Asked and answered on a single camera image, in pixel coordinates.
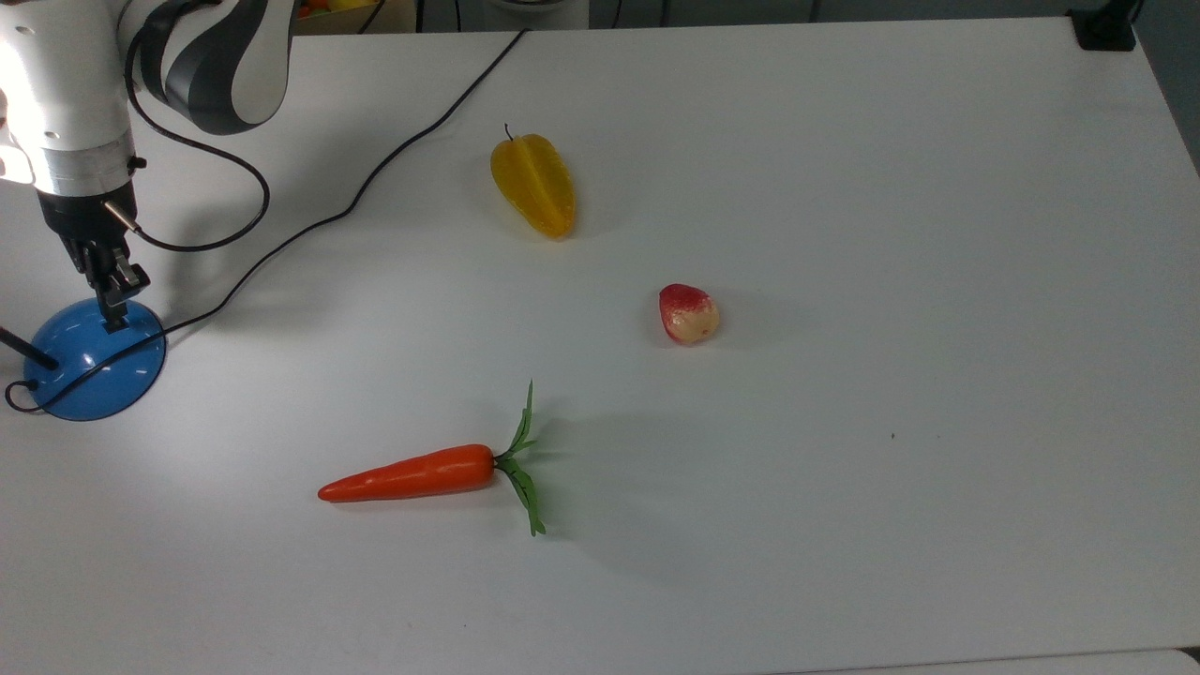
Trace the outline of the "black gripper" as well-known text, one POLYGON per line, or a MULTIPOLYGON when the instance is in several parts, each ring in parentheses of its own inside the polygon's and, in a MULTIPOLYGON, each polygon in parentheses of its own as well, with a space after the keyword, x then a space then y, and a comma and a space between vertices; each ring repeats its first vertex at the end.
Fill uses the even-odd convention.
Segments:
POLYGON ((124 293, 140 293, 150 285, 142 265, 128 261, 125 228, 106 209, 115 203, 128 217, 136 217, 133 181, 109 192, 92 196, 61 196, 37 192, 38 205, 47 226, 59 235, 68 252, 80 252, 82 273, 96 295, 103 328, 108 334, 124 330, 126 322, 124 293))

